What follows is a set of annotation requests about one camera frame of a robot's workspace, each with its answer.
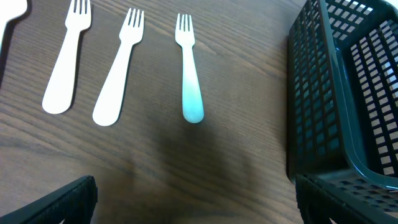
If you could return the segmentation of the mint green fork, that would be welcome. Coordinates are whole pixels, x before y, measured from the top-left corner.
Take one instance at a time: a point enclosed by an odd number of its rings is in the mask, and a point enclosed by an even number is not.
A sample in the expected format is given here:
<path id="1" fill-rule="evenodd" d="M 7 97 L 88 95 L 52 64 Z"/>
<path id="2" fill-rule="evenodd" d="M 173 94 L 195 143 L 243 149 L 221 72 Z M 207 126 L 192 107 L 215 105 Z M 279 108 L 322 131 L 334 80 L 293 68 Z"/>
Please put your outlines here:
<path id="1" fill-rule="evenodd" d="M 199 123 L 203 120 L 205 114 L 193 56 L 195 36 L 191 15 L 178 13 L 175 28 L 175 41 L 182 48 L 183 117 L 189 123 Z"/>

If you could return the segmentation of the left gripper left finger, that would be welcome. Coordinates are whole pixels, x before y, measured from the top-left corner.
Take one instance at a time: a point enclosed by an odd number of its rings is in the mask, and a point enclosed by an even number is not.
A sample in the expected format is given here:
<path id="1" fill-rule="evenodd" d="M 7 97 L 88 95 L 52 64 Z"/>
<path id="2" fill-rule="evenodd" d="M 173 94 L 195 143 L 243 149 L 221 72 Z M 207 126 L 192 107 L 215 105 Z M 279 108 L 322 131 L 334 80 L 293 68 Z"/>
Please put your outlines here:
<path id="1" fill-rule="evenodd" d="M 92 175 L 85 175 L 1 217 L 1 223 L 90 223 L 98 202 Z"/>

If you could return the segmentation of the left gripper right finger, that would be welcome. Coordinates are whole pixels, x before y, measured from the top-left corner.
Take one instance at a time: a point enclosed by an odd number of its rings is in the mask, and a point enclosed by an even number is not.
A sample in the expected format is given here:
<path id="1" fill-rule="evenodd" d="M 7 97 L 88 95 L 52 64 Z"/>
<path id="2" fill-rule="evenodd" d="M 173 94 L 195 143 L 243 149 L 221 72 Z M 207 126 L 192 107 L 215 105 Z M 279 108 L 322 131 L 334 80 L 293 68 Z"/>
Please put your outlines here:
<path id="1" fill-rule="evenodd" d="M 311 175 L 296 178 L 296 199 L 305 223 L 369 223 L 364 206 L 345 192 Z"/>

